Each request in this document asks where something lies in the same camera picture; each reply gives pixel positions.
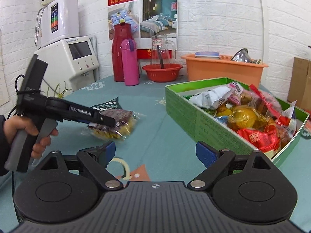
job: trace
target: pink thermos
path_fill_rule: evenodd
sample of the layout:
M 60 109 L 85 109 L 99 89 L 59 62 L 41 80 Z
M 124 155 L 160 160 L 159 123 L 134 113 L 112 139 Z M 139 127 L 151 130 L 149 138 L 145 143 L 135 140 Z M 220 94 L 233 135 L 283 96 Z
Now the pink thermos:
M 126 86 L 139 84 L 137 48 L 134 39 L 125 39 L 121 44 L 124 83 Z

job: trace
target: label on pitcher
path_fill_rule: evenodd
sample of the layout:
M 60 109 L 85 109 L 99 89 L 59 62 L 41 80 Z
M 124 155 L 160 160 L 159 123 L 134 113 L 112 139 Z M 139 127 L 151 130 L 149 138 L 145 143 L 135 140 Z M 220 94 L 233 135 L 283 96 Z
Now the label on pitcher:
M 162 39 L 160 38 L 155 38 L 152 40 L 153 45 L 155 46 L 161 46 L 162 45 Z

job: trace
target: metal bowl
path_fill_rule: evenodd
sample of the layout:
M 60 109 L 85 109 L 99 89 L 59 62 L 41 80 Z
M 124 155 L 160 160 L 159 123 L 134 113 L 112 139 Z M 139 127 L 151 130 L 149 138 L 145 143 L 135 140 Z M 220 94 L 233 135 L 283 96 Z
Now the metal bowl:
M 243 48 L 239 50 L 231 59 L 231 61 L 237 61 L 237 62 L 251 62 L 252 59 L 248 55 L 248 50 L 246 48 Z

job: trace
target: orange plastic bin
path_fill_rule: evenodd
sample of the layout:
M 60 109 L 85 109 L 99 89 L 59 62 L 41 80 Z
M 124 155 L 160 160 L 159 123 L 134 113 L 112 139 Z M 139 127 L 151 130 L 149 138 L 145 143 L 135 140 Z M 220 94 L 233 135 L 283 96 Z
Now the orange plastic bin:
M 231 61 L 232 56 L 220 55 L 219 60 L 195 58 L 194 53 L 181 57 L 186 60 L 188 81 L 229 77 L 245 84 L 259 86 L 262 70 L 267 64 Z

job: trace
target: human hand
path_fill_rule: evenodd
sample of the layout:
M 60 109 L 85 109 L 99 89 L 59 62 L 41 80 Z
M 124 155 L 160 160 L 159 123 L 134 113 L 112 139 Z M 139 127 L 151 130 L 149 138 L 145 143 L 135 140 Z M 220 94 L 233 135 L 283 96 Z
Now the human hand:
M 5 134 L 5 137 L 7 138 L 7 142 L 11 145 L 13 142 L 13 139 L 16 135 L 16 132 L 18 130 L 25 129 L 25 131 L 32 136 L 37 136 L 39 134 L 36 126 L 32 122 L 30 118 L 27 117 L 20 117 L 20 116 L 13 116 L 6 120 L 3 125 L 3 132 Z M 57 129 L 54 129 L 51 132 L 52 136 L 57 136 L 58 131 Z M 49 146 L 51 144 L 51 137 L 44 137 L 40 140 L 40 143 L 35 144 L 32 147 L 32 158 L 41 158 L 42 153 L 45 151 L 46 146 Z

